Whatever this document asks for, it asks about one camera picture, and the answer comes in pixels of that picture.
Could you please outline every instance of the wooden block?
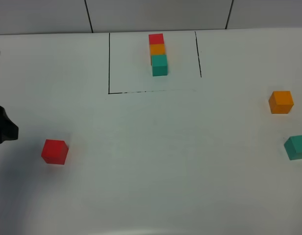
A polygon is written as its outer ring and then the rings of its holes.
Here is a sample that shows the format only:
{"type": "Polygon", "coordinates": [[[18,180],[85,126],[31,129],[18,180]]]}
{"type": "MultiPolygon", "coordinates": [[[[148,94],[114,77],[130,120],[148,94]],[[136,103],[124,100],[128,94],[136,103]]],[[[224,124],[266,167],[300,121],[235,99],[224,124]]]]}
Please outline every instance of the wooden block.
{"type": "Polygon", "coordinates": [[[164,44],[152,44],[150,45],[150,55],[165,55],[164,44]]]}
{"type": "Polygon", "coordinates": [[[163,33],[159,34],[150,34],[149,35],[149,44],[164,44],[163,33]]]}
{"type": "Polygon", "coordinates": [[[291,136],[284,147],[290,160],[302,159],[302,135],[291,136]]]}
{"type": "Polygon", "coordinates": [[[153,76],[166,76],[168,74],[166,55],[153,55],[151,60],[153,76]]]}
{"type": "Polygon", "coordinates": [[[42,158],[48,164],[65,164],[68,147],[64,141],[46,140],[43,150],[42,158]]]}
{"type": "Polygon", "coordinates": [[[294,102],[290,91],[274,91],[269,99],[272,114],[287,114],[294,102]]]}

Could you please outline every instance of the stacked cubes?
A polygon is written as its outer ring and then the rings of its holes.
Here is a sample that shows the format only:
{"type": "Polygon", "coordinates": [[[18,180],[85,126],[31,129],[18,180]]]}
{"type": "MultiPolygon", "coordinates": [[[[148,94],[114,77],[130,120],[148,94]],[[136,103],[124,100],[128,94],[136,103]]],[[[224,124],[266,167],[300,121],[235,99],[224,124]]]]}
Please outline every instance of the stacked cubes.
{"type": "Polygon", "coordinates": [[[168,73],[168,68],[163,34],[150,34],[149,45],[152,75],[166,76],[168,73]]]}

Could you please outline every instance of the teal cube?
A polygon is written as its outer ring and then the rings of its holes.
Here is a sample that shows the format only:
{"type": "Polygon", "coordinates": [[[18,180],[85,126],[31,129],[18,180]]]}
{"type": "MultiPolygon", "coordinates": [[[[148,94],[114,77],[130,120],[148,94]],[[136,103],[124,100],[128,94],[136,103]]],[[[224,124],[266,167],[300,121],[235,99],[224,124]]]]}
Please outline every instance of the teal cube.
{"type": "Polygon", "coordinates": [[[151,59],[152,59],[152,75],[166,76],[168,73],[166,55],[153,55],[151,59]]]}
{"type": "Polygon", "coordinates": [[[291,136],[284,147],[290,160],[302,159],[302,135],[291,136]]]}

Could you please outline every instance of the white tabletop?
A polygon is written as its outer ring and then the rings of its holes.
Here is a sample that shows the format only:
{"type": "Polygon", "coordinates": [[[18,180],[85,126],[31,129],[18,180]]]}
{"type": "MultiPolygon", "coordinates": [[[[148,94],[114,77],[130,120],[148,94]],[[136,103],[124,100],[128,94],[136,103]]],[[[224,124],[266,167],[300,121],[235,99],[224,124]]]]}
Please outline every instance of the white tabletop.
{"type": "Polygon", "coordinates": [[[164,32],[167,77],[147,34],[0,36],[20,130],[0,145],[0,234],[302,234],[302,160],[283,147],[302,134],[302,29],[197,31],[202,77],[194,31],[164,32]],[[45,139],[69,145],[64,166],[45,139]]]}

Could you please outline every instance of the white wall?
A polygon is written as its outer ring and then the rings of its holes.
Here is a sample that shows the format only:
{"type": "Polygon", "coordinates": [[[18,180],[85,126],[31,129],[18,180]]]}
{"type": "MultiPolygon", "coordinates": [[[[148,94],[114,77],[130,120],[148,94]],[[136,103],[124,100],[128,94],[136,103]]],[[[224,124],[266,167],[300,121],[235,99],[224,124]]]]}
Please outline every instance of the white wall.
{"type": "Polygon", "coordinates": [[[302,27],[302,0],[234,0],[228,28],[302,27]]]}
{"type": "Polygon", "coordinates": [[[94,32],[224,29],[231,0],[87,0],[94,32]]]}
{"type": "Polygon", "coordinates": [[[0,34],[91,32],[84,0],[0,0],[0,34]]]}

